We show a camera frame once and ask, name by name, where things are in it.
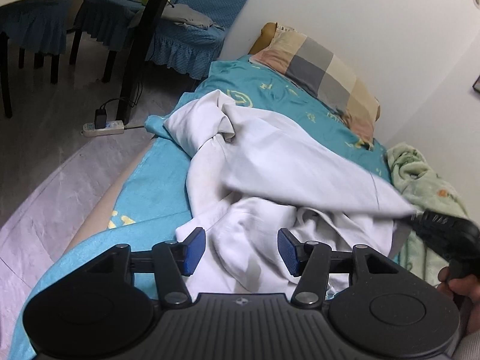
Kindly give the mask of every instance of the folded cloth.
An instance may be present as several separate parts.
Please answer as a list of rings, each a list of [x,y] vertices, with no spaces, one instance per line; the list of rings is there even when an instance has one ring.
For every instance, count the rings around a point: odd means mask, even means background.
[[[291,296],[298,278],[278,253],[281,227],[301,242],[314,239],[334,250],[361,243],[385,255],[398,252],[393,219],[414,212],[412,206],[288,117],[238,107],[216,90],[178,109],[164,127],[193,157],[186,181],[193,219],[177,228],[177,239],[196,226],[207,232],[205,254],[187,279],[193,297],[239,291]],[[348,286],[344,275],[329,282],[336,291]]]
[[[468,218],[467,209],[455,189],[426,162],[425,157],[406,143],[387,151],[392,182],[418,211],[426,209]],[[428,249],[414,232],[400,252],[400,264],[433,286],[439,283],[438,271],[448,263]]]
[[[136,13],[129,24],[129,28],[138,26],[142,14],[143,10]],[[203,30],[208,30],[212,26],[222,28],[215,24],[207,15],[190,8],[186,4],[167,4],[163,10],[162,19],[183,25],[198,27]]]

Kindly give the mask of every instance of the white blanket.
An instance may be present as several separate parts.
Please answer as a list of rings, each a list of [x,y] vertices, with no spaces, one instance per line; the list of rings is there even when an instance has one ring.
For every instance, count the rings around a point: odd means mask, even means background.
[[[165,128],[192,157],[193,219],[177,229],[177,239],[197,226],[207,234],[205,254],[186,279],[193,298],[199,292],[290,297],[298,278],[278,253],[281,227],[301,242],[318,240],[336,251],[366,244],[384,255],[395,235],[399,245],[407,237],[393,219],[414,210],[390,184],[284,115],[236,106],[217,90],[178,109]],[[345,275],[330,275],[329,282],[336,291],[348,286]]]

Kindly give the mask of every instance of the gray tile floor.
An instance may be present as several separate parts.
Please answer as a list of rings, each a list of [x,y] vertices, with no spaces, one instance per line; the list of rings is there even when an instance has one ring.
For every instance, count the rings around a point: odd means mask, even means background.
[[[67,51],[72,36],[68,37]],[[33,55],[17,67],[9,47],[13,117],[0,108],[0,360],[9,352],[15,320],[32,287],[65,250],[110,184],[152,137],[143,128],[122,135],[85,138],[95,109],[118,96],[128,53],[117,56],[112,80],[103,84],[107,50],[84,35],[77,64],[60,58],[59,81],[50,84],[50,61],[33,70]],[[132,123],[165,115],[192,80],[147,64],[143,93]],[[116,104],[107,107],[109,120]]]
[[[84,123],[93,122],[95,109],[119,95],[127,52],[117,56],[110,83],[102,77],[107,49],[84,34],[75,66],[67,54],[60,59],[59,81],[50,84],[50,58],[33,69],[33,54],[26,55],[25,68],[17,67],[18,48],[9,47],[9,75],[13,117],[5,118],[0,105],[0,227],[15,209],[59,165],[88,143],[80,135]],[[149,114],[166,114],[192,81],[171,69],[146,64],[143,93],[132,122]],[[115,117],[116,102],[107,106]],[[129,132],[122,138],[128,139]]]

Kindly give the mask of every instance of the pillow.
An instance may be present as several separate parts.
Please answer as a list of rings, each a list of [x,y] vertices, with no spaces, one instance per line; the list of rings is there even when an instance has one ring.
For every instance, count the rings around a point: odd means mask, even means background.
[[[280,34],[250,57],[282,74],[336,112],[365,143],[373,144],[379,103],[333,52],[296,31]]]

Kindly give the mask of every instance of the gray sleeve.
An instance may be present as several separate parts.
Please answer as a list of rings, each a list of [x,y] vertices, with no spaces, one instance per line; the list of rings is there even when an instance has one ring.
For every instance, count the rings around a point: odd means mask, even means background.
[[[143,9],[138,11],[133,19],[130,21],[128,28],[134,28],[140,23],[142,18]],[[162,19],[173,21],[175,23],[185,23],[190,26],[203,28],[208,30],[211,26],[215,26],[215,23],[207,15],[191,9],[186,4],[168,4],[162,13]]]
[[[480,359],[480,330],[462,338],[453,354],[454,360]]]

